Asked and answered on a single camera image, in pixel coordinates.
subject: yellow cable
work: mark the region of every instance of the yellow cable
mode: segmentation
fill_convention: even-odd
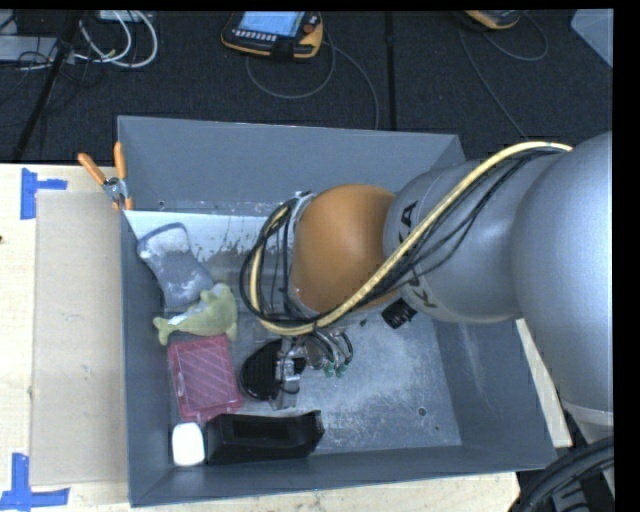
[[[260,319],[262,325],[268,329],[269,331],[280,334],[282,336],[301,336],[303,334],[310,333],[317,327],[326,327],[337,320],[339,320],[342,316],[347,314],[351,308],[353,308],[356,304],[358,304],[383,278],[385,275],[389,273],[389,271],[393,268],[393,266],[409,251],[409,249],[418,242],[419,238],[423,235],[423,233],[438,219],[440,215],[442,215],[449,206],[467,190],[480,176],[482,176],[485,172],[491,169],[493,166],[500,163],[502,160],[509,158],[517,153],[521,153],[523,151],[528,151],[530,149],[536,148],[554,148],[561,149],[563,151],[571,151],[573,148],[571,146],[567,146],[566,144],[558,144],[554,142],[523,142],[520,144],[515,144],[514,146],[510,146],[508,148],[499,151],[492,157],[488,158],[480,165],[478,165],[475,169],[473,169],[469,174],[467,174],[458,184],[453,187],[446,196],[444,196],[438,204],[436,204],[431,211],[420,221],[420,223],[413,229],[409,235],[405,238],[405,240],[396,247],[395,251],[391,253],[391,255],[385,260],[385,262],[380,266],[380,268],[369,278],[369,280],[356,292],[354,293],[347,301],[342,303],[336,309],[330,311],[326,315],[319,318],[316,322],[311,322],[303,325],[299,325],[296,327],[282,327],[273,322],[269,322],[264,319]],[[277,220],[282,217],[288,211],[287,209],[280,212],[279,215],[276,215],[273,221],[270,223],[269,227],[272,226]],[[249,277],[249,291],[251,304],[254,308],[258,309],[258,268],[260,258],[262,256],[263,247],[260,246],[258,251],[255,254],[253,265],[251,267],[251,274]]]

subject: wooden table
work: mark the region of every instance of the wooden table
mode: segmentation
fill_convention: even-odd
[[[0,491],[10,488],[11,453],[29,454],[32,363],[34,341],[34,304],[36,290],[37,219],[20,220],[21,170],[27,167],[40,180],[67,180],[64,192],[41,190],[43,194],[92,193],[104,208],[100,214],[117,215],[102,189],[80,166],[57,165],[0,165],[0,310],[7,321],[0,337]],[[115,170],[104,168],[108,176]],[[74,219],[80,224],[92,219]],[[85,266],[86,272],[99,272],[97,266]],[[119,297],[119,283],[110,293]],[[100,311],[94,312],[97,317]],[[522,321],[518,328],[525,352],[532,366],[532,374],[556,447],[571,445],[571,437],[564,423],[555,389],[540,360],[535,346]],[[120,511],[129,510],[126,481],[95,481],[39,486],[34,491],[70,487],[69,510]],[[175,506],[151,507],[158,510],[225,510],[234,512],[305,512],[317,511],[508,511],[520,489],[514,473],[500,473],[470,477],[452,477],[410,483],[363,486],[341,490],[315,491],[286,495],[250,497]]]

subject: black floor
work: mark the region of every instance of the black floor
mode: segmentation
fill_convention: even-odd
[[[263,92],[247,58],[221,44],[229,12],[160,11],[150,65],[62,67],[19,158],[75,162],[86,151],[110,163],[120,114],[453,133],[469,159],[525,137],[575,145],[612,129],[613,70],[571,28],[574,12],[528,11],[515,27],[491,33],[468,28],[457,12],[326,12],[325,42],[335,54],[327,44],[305,63],[250,61],[252,76],[273,93],[319,89],[283,99]],[[36,34],[61,30],[64,17],[56,13],[18,10],[23,30]],[[124,46],[117,24],[90,16],[84,24],[103,51]],[[151,38],[144,25],[135,29],[139,61]],[[87,54],[80,35],[74,47]],[[1,161],[18,154],[45,77],[12,63],[0,67]]]

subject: screen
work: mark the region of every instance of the screen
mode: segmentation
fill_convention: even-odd
[[[238,28],[293,37],[303,14],[304,11],[247,11]]]

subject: white cable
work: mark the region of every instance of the white cable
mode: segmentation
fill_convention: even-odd
[[[20,71],[39,71],[42,69],[47,69],[51,63],[53,62],[53,57],[51,56],[51,53],[53,52],[55,46],[51,48],[51,50],[49,51],[49,55],[44,55],[43,53],[40,53],[40,37],[38,37],[38,44],[36,46],[35,51],[33,52],[24,52],[24,53],[34,53],[34,57],[33,60],[31,61],[31,63],[28,66],[22,66],[19,67],[18,69]],[[44,62],[42,64],[34,64],[36,59],[40,57],[41,59],[44,59]]]
[[[141,68],[141,67],[144,67],[144,66],[150,64],[151,62],[153,62],[153,60],[156,58],[156,55],[158,54],[158,35],[156,34],[156,29],[153,27],[153,25],[149,21],[149,18],[147,18],[142,13],[142,11],[132,11],[132,12],[137,13],[138,16],[140,16],[140,19],[143,21],[143,23],[149,28],[149,30],[151,32],[151,39],[153,40],[153,49],[151,50],[151,55],[149,55],[149,57],[147,57],[143,61],[134,62],[132,64],[125,64],[124,62],[117,62],[117,61],[114,61],[114,62],[111,63],[111,64],[114,64],[116,66],[120,66],[120,67],[123,67],[123,68]]]
[[[131,50],[131,43],[132,43],[131,32],[129,31],[129,28],[127,27],[127,25],[124,22],[124,20],[120,17],[118,12],[115,11],[115,10],[113,12],[114,12],[115,16],[118,18],[118,22],[120,22],[120,24],[123,26],[123,28],[125,30],[125,33],[127,34],[127,47],[125,48],[125,50],[122,53],[120,53],[120,55],[117,55],[115,57],[111,57],[108,54],[105,54],[102,51],[100,51],[100,49],[91,40],[91,37],[89,36],[89,34],[85,30],[85,28],[82,26],[82,24],[80,24],[80,31],[82,32],[82,35],[87,40],[87,42],[91,45],[91,48],[98,55],[100,55],[100,60],[99,61],[95,61],[95,62],[99,63],[99,64],[101,64],[101,63],[109,63],[109,64],[113,64],[114,66],[120,66],[120,67],[123,67],[123,68],[129,68],[129,69],[141,68],[141,67],[144,67],[144,66],[150,64],[156,58],[156,56],[158,54],[158,36],[156,34],[155,28],[153,27],[153,25],[149,21],[149,18],[147,18],[147,16],[145,16],[141,11],[131,11],[132,13],[136,13],[138,16],[140,16],[140,19],[142,20],[142,22],[149,29],[149,31],[151,33],[151,39],[153,40],[153,49],[151,50],[151,55],[149,55],[149,57],[147,57],[145,60],[140,61],[140,62],[125,63],[125,62],[120,62],[120,61]],[[90,57],[88,57],[86,55],[76,55],[76,57],[78,57],[80,59],[93,60],[93,59],[91,59]]]
[[[109,56],[109,54],[102,53],[102,51],[100,51],[100,48],[98,48],[94,44],[93,40],[91,39],[91,36],[89,36],[89,33],[84,28],[84,25],[82,24],[82,20],[80,20],[80,32],[82,32],[82,35],[87,40],[87,43],[89,43],[89,45],[91,46],[91,49],[94,52],[96,52],[98,55],[100,55],[100,61],[99,61],[100,63],[110,62],[110,63],[114,64],[118,60],[124,58],[127,55],[127,53],[129,53],[129,50],[131,50],[132,40],[131,40],[131,32],[129,31],[129,27],[127,27],[127,24],[120,17],[120,15],[118,14],[118,11],[113,11],[113,14],[115,14],[116,18],[118,18],[118,22],[120,23],[120,25],[122,25],[122,28],[124,29],[124,32],[127,35],[127,47],[124,49],[124,51],[122,53],[120,53],[120,55],[116,55],[115,57]],[[83,60],[94,60],[92,57],[90,57],[88,55],[75,54],[75,57],[78,58],[78,59],[83,59]]]

